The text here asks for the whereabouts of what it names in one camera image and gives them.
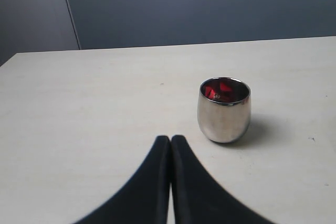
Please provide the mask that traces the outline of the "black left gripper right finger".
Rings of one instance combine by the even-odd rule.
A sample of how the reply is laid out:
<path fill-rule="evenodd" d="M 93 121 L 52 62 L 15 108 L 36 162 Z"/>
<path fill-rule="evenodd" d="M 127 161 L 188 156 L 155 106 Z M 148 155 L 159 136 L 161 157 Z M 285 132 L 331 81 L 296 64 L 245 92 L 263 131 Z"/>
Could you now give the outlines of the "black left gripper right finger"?
<path fill-rule="evenodd" d="M 176 223 L 271 223 L 228 193 L 203 167 L 184 136 L 173 136 L 171 148 Z"/>

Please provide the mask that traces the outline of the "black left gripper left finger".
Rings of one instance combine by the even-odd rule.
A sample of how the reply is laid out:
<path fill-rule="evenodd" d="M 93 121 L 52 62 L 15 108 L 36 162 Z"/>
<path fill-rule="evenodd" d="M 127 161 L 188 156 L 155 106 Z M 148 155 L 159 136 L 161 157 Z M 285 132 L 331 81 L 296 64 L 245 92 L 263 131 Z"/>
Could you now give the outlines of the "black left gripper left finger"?
<path fill-rule="evenodd" d="M 160 135 L 123 187 L 77 223 L 167 223 L 169 196 L 170 139 Z"/>

